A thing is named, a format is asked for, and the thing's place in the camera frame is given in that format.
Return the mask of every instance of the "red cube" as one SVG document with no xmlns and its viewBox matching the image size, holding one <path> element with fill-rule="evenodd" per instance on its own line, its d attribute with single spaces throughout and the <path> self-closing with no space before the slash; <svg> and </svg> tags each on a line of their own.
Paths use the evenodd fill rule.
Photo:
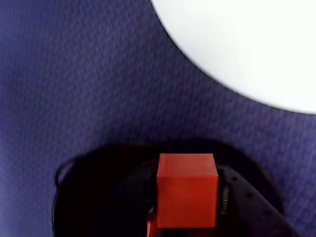
<svg viewBox="0 0 316 237">
<path fill-rule="evenodd" d="M 160 154 L 159 228 L 216 226 L 218 174 L 213 154 Z"/>
</svg>

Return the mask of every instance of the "white disc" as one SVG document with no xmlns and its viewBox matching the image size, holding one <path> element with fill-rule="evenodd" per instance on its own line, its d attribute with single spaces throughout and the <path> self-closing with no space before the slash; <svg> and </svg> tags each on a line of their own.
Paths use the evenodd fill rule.
<svg viewBox="0 0 316 237">
<path fill-rule="evenodd" d="M 316 112 L 316 1 L 152 0 L 204 72 L 258 102 Z"/>
</svg>

